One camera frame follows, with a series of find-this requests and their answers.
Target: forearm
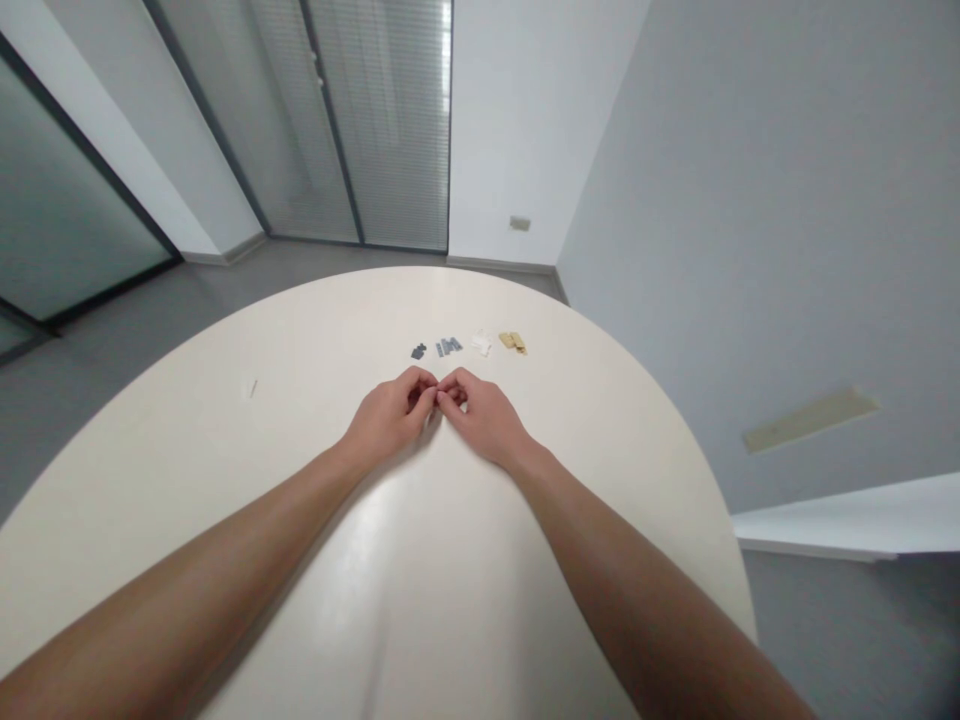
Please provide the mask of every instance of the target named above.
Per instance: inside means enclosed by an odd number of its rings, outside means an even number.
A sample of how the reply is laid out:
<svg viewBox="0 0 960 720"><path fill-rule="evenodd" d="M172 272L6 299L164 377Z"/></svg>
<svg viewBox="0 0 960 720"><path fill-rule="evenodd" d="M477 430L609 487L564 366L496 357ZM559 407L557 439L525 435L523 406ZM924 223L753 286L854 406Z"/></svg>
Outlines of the forearm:
<svg viewBox="0 0 960 720"><path fill-rule="evenodd" d="M663 553L531 444L506 468L644 717L811 717L753 643Z"/></svg>
<svg viewBox="0 0 960 720"><path fill-rule="evenodd" d="M365 470L335 446L157 563L0 682L0 716L182 711Z"/></svg>

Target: frosted glass panel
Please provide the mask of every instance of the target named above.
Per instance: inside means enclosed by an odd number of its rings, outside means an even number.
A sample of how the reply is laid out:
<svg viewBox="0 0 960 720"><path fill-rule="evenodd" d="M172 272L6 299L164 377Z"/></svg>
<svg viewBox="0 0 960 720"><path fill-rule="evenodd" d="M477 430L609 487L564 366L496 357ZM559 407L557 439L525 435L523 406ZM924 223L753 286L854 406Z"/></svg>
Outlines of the frosted glass panel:
<svg viewBox="0 0 960 720"><path fill-rule="evenodd" d="M170 258L0 62L0 297L45 319Z"/></svg>
<svg viewBox="0 0 960 720"><path fill-rule="evenodd" d="M29 330L15 325L0 315L0 355L3 355L7 350L12 350L20 343L26 342L32 337L33 334Z"/></svg>
<svg viewBox="0 0 960 720"><path fill-rule="evenodd" d="M446 250L449 0L309 4L366 241Z"/></svg>
<svg viewBox="0 0 960 720"><path fill-rule="evenodd" d="M358 242L297 0L159 0L273 235Z"/></svg>

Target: left hand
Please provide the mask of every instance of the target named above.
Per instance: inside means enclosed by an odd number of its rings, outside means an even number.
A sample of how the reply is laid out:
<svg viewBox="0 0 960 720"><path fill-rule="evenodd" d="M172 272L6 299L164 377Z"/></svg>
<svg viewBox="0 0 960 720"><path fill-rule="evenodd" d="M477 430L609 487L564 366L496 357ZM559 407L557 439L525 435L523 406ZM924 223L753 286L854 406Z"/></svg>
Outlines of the left hand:
<svg viewBox="0 0 960 720"><path fill-rule="evenodd" d="M396 380L382 382L367 394L338 444L373 468L420 435L436 397L437 379L411 365Z"/></svg>

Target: right hand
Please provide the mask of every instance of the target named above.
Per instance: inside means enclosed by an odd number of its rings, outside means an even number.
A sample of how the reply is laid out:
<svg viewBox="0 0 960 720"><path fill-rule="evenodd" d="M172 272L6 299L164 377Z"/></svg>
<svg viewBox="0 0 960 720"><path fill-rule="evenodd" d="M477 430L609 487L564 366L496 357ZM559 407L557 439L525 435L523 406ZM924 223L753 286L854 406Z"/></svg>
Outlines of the right hand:
<svg viewBox="0 0 960 720"><path fill-rule="evenodd" d="M440 381L437 403L474 452L503 468L536 447L503 391L468 370L457 368Z"/></svg>

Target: glass door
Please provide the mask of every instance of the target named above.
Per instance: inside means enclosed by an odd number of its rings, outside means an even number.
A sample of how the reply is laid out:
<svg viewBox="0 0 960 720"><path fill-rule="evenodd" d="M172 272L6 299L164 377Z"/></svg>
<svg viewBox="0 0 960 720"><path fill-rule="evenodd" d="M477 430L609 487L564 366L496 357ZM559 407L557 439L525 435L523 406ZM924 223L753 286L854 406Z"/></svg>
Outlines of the glass door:
<svg viewBox="0 0 960 720"><path fill-rule="evenodd" d="M447 250L449 0L144 0L264 230Z"/></svg>
<svg viewBox="0 0 960 720"><path fill-rule="evenodd" d="M0 357L182 261L0 37Z"/></svg>

